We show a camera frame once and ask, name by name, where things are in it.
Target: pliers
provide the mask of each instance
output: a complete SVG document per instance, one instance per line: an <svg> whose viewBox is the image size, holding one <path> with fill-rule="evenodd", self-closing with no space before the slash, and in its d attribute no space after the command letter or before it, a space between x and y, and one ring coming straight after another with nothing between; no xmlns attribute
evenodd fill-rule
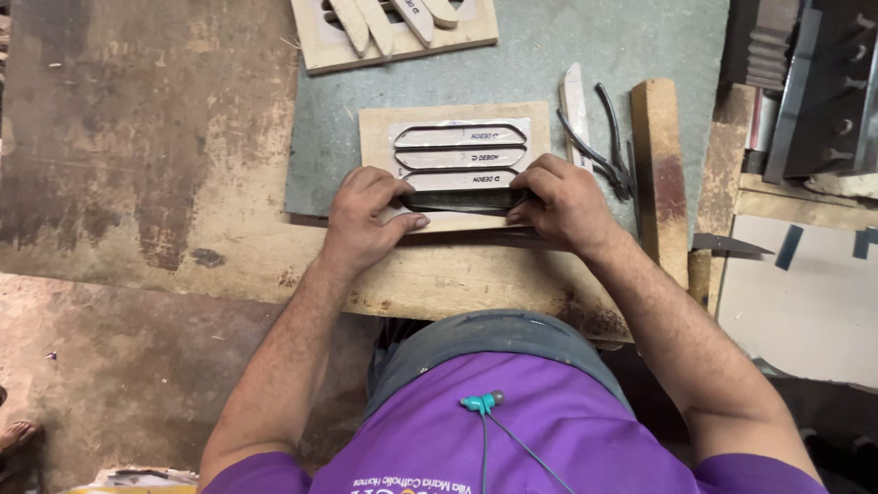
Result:
<svg viewBox="0 0 878 494"><path fill-rule="evenodd" d="M607 115L609 117L610 122L610 133L613 137L613 149L611 159L613 163L610 164L610 161L607 158L599 155L594 149L588 147L581 137L573 130L573 127L570 125L570 121L567 119L567 116L564 115L564 112L558 108L558 117L561 119L561 125L564 126L564 130L570 135L570 138L573 141L573 145L576 146L582 154L588 156L595 163L598 164L597 170L602 172L607 179L609 179L610 185L613 187L615 191L616 197L619 198L622 202L627 201L628 199L634 198L634 201L637 201L637 184L635 183L635 179L633 178L633 174L629 172L628 167L625 165L625 162L622 160L622 144L621 139L619 137L619 122L615 117L615 110L613 109L613 103L609 99L609 95L607 94L607 90L604 88L603 84L598 83L595 86L598 94L601 95L601 101L604 104L605 109L607 110ZM632 154L632 149L629 142L629 160L631 161L631 166L634 166L634 160Z"/></svg>

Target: grey slab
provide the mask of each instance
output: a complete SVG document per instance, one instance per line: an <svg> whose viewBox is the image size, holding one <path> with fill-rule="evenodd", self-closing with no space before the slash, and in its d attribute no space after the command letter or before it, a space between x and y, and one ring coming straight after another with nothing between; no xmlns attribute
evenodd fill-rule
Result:
<svg viewBox="0 0 878 494"><path fill-rule="evenodd" d="M613 98L623 139L630 138L629 91L641 81L677 84L680 145L694 225L710 119L723 54L728 0L498 0L500 42L383 66L319 76L299 72L287 178L287 212L325 216L345 173L360 164L361 108L512 103L558 105L558 83L574 62L583 69L591 143L608 154L607 115L593 87ZM552 151L565 156L551 119ZM598 178L616 219L636 232L633 206Z"/></svg>

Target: purple t-shirt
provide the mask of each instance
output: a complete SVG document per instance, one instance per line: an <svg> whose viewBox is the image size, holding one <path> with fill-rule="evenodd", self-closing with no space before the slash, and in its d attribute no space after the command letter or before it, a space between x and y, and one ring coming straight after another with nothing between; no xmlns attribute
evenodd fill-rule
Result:
<svg viewBox="0 0 878 494"><path fill-rule="evenodd" d="M800 469L753 454L715 456L693 472L589 375L540 357L483 352L397 391L313 481L289 455L265 453L224 470L204 494L481 494L482 421L460 400L495 389L506 403L492 414L576 494L826 493ZM567 492L486 422L488 492Z"/></svg>

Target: hand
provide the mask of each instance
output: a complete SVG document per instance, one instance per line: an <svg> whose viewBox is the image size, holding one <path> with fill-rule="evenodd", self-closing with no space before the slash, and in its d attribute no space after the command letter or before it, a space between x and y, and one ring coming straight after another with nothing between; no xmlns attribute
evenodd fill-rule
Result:
<svg viewBox="0 0 878 494"><path fill-rule="evenodd" d="M540 198L509 211L509 222L527 218L541 236L586 261L594 261L625 233L610 214L594 175L557 156L540 156L509 186L528 187Z"/></svg>
<svg viewBox="0 0 878 494"><path fill-rule="evenodd" d="M329 207L329 228L318 259L353 281L389 254L402 236L430 223L418 213L400 214L387 224L378 219L391 199L413 192L407 182L374 166L348 173Z"/></svg>

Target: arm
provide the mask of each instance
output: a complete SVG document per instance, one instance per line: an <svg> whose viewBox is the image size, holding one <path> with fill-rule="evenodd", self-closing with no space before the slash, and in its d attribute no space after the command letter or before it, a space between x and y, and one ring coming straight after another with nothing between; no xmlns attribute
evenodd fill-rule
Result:
<svg viewBox="0 0 878 494"><path fill-rule="evenodd" d="M248 456L296 450L326 374L332 328L354 280L403 235L429 223L423 214L401 214L386 225L378 219L393 197L413 191L372 167L344 178L329 208L323 249L247 365L207 441L199 491Z"/></svg>
<svg viewBox="0 0 878 494"><path fill-rule="evenodd" d="M680 410L699 462L726 453L784 461L819 481L768 379L613 219L591 173L543 155L512 183L541 200L510 211L576 253L625 316L646 365Z"/></svg>

